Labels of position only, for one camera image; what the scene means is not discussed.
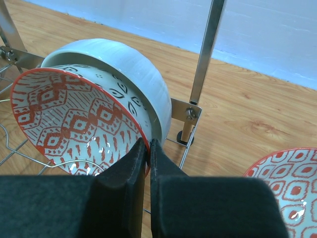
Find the red ikat pattern bowl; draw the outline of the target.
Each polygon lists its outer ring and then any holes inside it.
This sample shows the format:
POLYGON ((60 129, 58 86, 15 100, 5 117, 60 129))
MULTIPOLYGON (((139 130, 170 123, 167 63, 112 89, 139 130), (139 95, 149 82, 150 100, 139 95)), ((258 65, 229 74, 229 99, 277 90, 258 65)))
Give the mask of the red ikat pattern bowl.
POLYGON ((252 164, 245 177, 264 180, 272 190, 291 238, 317 236, 317 150, 277 151, 252 164))

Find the red geometric pattern bowl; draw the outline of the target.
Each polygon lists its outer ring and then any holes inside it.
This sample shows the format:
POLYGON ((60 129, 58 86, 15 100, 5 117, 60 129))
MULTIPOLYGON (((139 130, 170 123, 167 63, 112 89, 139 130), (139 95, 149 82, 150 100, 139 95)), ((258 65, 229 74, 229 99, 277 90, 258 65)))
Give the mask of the red geometric pattern bowl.
POLYGON ((13 115, 30 142, 72 175, 98 175, 152 129, 139 97, 113 74, 84 64, 39 67, 11 89, 13 115))

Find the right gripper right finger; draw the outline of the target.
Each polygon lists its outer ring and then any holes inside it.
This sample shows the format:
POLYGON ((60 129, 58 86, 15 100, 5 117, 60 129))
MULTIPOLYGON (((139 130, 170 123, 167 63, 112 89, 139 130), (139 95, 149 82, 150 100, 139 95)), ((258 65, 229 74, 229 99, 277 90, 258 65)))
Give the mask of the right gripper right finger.
POLYGON ((194 177, 151 142, 151 230, 155 238, 286 238, 275 197, 261 179, 194 177))

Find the plain white bowl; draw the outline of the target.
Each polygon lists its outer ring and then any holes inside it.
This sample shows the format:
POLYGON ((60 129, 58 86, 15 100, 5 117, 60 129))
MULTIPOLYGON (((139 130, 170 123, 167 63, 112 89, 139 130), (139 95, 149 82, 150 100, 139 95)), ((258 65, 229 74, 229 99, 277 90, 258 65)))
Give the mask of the plain white bowl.
POLYGON ((109 39, 82 39, 46 56, 42 67, 80 63, 106 70, 140 93, 149 108, 153 137, 164 144, 171 127, 172 103, 159 70, 136 49, 109 39))

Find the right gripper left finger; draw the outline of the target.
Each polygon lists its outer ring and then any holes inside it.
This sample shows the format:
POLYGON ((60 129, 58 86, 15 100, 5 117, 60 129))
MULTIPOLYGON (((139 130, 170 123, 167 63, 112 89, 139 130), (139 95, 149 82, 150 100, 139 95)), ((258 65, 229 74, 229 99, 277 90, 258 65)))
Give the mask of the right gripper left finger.
POLYGON ((139 238, 146 149, 97 176, 1 176, 3 238, 139 238))

